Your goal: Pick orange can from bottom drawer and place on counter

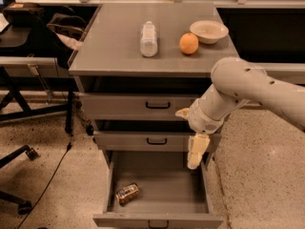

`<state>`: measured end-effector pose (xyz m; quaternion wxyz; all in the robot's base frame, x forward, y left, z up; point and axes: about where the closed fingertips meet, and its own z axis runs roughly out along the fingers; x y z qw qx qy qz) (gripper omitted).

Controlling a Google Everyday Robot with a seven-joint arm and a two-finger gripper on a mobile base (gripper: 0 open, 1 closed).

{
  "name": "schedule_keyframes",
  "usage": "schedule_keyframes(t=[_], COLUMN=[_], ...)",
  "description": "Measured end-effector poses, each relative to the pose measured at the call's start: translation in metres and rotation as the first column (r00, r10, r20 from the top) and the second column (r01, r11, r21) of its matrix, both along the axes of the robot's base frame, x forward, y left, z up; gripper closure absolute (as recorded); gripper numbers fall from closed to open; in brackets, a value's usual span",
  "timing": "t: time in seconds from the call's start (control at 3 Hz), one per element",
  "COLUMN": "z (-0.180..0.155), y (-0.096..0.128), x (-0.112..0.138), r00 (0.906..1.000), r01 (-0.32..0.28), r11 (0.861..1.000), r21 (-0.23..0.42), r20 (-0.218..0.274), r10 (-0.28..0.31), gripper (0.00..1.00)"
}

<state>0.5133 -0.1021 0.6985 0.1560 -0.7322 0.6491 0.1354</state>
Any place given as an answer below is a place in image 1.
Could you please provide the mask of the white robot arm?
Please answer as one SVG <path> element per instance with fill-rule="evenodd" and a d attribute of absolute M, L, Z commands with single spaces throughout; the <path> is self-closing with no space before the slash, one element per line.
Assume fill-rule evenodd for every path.
<path fill-rule="evenodd" d="M 212 85 L 193 104 L 175 113 L 195 131 L 188 141 L 189 169 L 196 169 L 210 144 L 210 135 L 227 115 L 249 101 L 305 129 L 305 91 L 301 86 L 274 79 L 260 66 L 241 58 L 225 57 L 211 70 Z"/>

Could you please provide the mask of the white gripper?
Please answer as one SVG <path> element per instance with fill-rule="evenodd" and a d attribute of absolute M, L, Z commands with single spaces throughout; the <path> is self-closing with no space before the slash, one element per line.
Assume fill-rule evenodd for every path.
<path fill-rule="evenodd" d="M 206 152 L 210 138 L 208 135 L 215 133 L 224 123 L 224 119 L 214 120 L 208 117 L 199 106 L 200 99 L 197 98 L 190 108 L 178 110 L 177 117 L 188 120 L 190 128 L 197 134 L 191 135 L 188 141 L 187 166 L 189 169 L 196 169 Z"/>

